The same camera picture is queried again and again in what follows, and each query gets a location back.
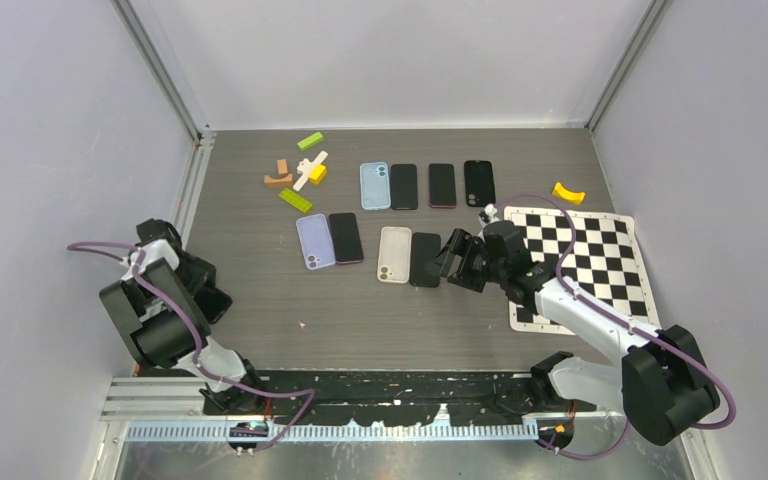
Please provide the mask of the black phone from beige case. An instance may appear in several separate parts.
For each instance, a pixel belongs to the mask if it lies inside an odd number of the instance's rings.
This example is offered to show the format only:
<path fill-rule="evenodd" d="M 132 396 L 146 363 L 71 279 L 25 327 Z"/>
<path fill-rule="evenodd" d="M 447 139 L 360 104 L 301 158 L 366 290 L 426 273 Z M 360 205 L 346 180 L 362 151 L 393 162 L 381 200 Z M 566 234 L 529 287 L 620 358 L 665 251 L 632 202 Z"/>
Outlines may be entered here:
<path fill-rule="evenodd" d="M 436 233 L 414 232 L 410 252 L 409 284 L 414 287 L 437 288 L 439 269 L 434 259 L 441 249 L 441 237 Z"/>

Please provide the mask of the black phone with dark frame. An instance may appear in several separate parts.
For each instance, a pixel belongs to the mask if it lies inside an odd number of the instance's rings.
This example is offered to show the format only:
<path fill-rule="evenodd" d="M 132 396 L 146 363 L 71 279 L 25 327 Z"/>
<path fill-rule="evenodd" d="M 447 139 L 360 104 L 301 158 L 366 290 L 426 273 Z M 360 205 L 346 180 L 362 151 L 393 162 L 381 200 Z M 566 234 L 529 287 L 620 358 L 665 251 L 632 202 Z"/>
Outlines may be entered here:
<path fill-rule="evenodd" d="M 415 164 L 390 166 L 390 199 L 393 210 L 418 208 L 418 169 Z"/>

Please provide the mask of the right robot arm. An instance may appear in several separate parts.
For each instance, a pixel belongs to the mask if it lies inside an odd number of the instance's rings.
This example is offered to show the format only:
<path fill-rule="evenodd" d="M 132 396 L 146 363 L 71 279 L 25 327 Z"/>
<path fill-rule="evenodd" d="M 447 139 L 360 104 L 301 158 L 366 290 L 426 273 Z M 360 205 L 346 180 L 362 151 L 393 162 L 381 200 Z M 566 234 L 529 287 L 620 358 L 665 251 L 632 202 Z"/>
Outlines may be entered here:
<path fill-rule="evenodd" d="M 690 428 L 706 429 L 706 417 L 734 400 L 707 368 L 695 337 L 679 325 L 658 329 L 621 314 L 568 276 L 555 261 L 537 262 L 524 231 L 508 220 L 480 234 L 452 232 L 424 270 L 474 292 L 498 285 L 507 299 L 573 332 L 607 359 L 601 365 L 559 352 L 532 370 L 531 397 L 544 410 L 567 400 L 622 414 L 650 443 L 664 446 Z"/>

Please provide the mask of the black phone from lilac case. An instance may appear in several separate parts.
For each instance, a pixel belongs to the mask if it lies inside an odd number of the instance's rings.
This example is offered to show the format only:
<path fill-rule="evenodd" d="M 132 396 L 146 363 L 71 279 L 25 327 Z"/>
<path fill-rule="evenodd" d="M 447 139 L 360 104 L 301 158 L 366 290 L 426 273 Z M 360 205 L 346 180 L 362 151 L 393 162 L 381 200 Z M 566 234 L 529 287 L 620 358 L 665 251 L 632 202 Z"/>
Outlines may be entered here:
<path fill-rule="evenodd" d="M 360 263 L 364 251 L 356 215 L 351 212 L 328 216 L 335 260 L 338 265 Z"/>

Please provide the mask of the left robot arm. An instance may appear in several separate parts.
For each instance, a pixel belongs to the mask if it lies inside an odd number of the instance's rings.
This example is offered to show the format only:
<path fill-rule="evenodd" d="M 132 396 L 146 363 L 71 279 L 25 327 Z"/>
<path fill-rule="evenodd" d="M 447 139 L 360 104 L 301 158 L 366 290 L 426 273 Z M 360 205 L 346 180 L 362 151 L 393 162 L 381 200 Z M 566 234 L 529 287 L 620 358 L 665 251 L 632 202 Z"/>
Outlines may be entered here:
<path fill-rule="evenodd" d="M 253 365 L 211 337 L 233 303 L 216 285 L 216 267 L 186 252 L 166 220 L 146 220 L 136 231 L 125 274 L 99 293 L 129 353 L 142 368 L 200 378 L 208 411 L 258 412 L 267 389 Z"/>

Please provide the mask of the purple phone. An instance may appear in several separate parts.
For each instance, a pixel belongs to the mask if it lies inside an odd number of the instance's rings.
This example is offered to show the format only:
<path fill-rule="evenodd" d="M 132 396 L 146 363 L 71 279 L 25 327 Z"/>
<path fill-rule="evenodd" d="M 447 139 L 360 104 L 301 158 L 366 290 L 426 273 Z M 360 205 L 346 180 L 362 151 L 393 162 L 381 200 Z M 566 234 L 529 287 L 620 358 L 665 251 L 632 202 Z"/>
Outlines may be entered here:
<path fill-rule="evenodd" d="M 452 164 L 432 163 L 428 166 L 429 205 L 432 208 L 455 208 L 457 192 Z"/>

